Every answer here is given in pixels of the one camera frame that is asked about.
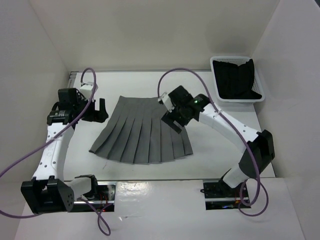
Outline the grey pleated skirt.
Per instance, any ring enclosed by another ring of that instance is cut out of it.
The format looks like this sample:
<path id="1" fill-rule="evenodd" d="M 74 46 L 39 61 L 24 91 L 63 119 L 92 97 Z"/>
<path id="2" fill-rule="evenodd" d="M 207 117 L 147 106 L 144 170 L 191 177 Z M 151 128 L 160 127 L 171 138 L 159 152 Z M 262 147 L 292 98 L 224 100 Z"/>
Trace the grey pleated skirt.
<path id="1" fill-rule="evenodd" d="M 192 155 L 186 129 L 177 133 L 161 120 L 166 111 L 155 97 L 120 96 L 89 152 L 133 165 L 167 163 Z"/>

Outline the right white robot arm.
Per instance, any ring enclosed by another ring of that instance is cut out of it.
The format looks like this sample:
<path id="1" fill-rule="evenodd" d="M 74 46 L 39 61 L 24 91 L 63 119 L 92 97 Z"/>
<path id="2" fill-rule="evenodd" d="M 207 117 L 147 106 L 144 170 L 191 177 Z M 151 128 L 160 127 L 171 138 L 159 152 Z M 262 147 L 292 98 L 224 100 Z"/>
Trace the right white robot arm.
<path id="1" fill-rule="evenodd" d="M 180 85 L 172 92 L 160 95 L 158 102 L 167 109 L 162 121 L 177 133 L 191 120 L 196 120 L 216 130 L 242 153 L 239 163 L 220 179 L 219 192 L 225 197 L 231 196 L 239 184 L 256 178 L 275 158 L 273 136 L 268 130 L 259 132 L 246 126 L 213 106 L 204 94 L 193 97 Z"/>

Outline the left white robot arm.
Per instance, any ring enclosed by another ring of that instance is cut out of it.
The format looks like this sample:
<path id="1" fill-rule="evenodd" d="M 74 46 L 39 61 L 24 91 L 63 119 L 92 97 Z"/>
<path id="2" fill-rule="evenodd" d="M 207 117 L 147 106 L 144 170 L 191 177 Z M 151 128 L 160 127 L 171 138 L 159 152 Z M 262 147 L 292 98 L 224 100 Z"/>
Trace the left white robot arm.
<path id="1" fill-rule="evenodd" d="M 101 98 L 99 109 L 95 109 L 93 94 L 97 88 L 93 83 L 84 83 L 79 89 L 58 90 L 58 101 L 47 116 L 47 140 L 39 165 L 32 179 L 24 181 L 20 188 L 36 215 L 70 212 L 78 198 L 93 200 L 100 193 L 93 174 L 76 176 L 70 182 L 64 181 L 67 151 L 79 120 L 103 123 L 109 117 L 105 99 Z"/>

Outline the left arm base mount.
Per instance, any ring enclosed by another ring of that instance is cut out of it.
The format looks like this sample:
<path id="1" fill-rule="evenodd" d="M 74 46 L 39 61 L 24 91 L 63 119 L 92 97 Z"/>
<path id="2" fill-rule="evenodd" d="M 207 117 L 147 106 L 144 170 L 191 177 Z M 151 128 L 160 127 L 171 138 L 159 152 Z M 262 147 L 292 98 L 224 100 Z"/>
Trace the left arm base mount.
<path id="1" fill-rule="evenodd" d="M 116 198 L 116 182 L 98 181 L 96 192 L 89 196 L 88 194 L 81 196 L 87 200 L 98 212 L 113 212 L 115 209 Z M 76 200 L 74 202 L 72 213 L 87 213 L 93 210 L 83 201 Z"/>

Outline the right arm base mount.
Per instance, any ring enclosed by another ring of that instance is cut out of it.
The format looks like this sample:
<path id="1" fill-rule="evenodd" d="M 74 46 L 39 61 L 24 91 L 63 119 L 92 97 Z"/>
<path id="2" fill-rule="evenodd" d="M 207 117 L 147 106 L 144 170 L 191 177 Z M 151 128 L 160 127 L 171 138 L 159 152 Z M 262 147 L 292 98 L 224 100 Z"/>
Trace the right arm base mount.
<path id="1" fill-rule="evenodd" d="M 200 192 L 204 195 L 206 210 L 249 209 L 243 205 L 240 198 L 241 184 L 235 188 L 223 185 L 218 180 L 204 180 Z"/>

